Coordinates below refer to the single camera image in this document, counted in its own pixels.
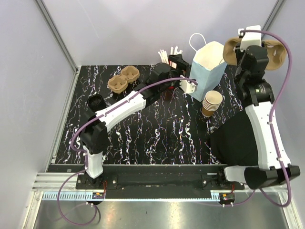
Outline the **light blue paper bag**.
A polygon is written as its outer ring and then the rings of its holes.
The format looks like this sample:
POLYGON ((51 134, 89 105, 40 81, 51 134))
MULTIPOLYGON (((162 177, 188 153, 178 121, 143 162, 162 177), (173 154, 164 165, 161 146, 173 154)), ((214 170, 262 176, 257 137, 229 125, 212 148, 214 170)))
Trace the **light blue paper bag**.
POLYGON ((189 78, 198 82, 197 89, 191 96, 203 101, 206 93, 213 90, 221 81, 227 67, 223 59, 224 45, 217 42, 204 42, 200 49, 193 48, 195 55, 189 78))

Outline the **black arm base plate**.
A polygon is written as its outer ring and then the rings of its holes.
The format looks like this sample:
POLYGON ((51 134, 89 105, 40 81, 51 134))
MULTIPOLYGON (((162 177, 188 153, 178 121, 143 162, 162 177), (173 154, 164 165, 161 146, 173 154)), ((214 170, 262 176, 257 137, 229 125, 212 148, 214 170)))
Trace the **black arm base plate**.
POLYGON ((225 181, 223 166, 119 166, 105 165, 98 178, 83 172, 80 166, 53 166, 47 180, 55 184, 67 178, 60 200, 87 201, 183 201, 218 202, 243 190, 238 182, 225 181))

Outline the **cardboard cup carrier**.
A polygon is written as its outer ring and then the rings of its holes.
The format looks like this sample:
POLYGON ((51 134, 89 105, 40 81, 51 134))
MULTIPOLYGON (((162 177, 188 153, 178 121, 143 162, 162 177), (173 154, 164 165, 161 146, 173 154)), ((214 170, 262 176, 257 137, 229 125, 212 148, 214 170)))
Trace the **cardboard cup carrier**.
MULTIPOLYGON (((241 44, 241 38, 230 38, 226 41, 223 50, 223 59, 227 64, 237 66, 240 62, 234 51, 234 47, 241 44)), ((265 65, 268 71, 279 69, 285 62, 287 51, 282 43, 274 40, 264 40, 261 45, 251 45, 241 52, 241 58, 246 60, 255 60, 258 64, 265 65)))

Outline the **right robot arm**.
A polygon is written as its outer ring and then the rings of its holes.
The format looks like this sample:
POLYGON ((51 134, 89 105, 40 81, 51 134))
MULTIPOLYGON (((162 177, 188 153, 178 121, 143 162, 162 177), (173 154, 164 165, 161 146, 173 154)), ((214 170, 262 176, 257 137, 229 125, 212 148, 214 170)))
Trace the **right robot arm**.
POLYGON ((251 45, 245 50, 235 50, 237 70, 234 77, 238 98, 250 121, 258 152, 256 166, 229 166, 216 177, 218 187, 229 188, 233 182, 246 184, 251 189, 282 185, 300 176, 299 166, 293 166, 280 136, 275 114, 270 114, 275 104, 274 94, 263 76, 269 62, 265 47, 251 45))

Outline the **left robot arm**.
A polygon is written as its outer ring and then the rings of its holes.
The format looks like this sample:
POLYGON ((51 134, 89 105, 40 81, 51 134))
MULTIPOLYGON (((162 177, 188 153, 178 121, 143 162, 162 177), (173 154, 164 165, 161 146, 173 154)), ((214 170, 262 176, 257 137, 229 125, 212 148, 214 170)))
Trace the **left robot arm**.
POLYGON ((85 156, 85 172, 80 183, 93 189, 106 183, 102 177, 102 156, 110 145, 108 132, 123 119, 158 101, 169 87, 179 87, 179 79, 189 77, 190 69, 181 54, 170 55, 168 63, 157 64, 141 84, 115 104, 107 107, 99 94, 89 97, 88 123, 80 132, 85 156))

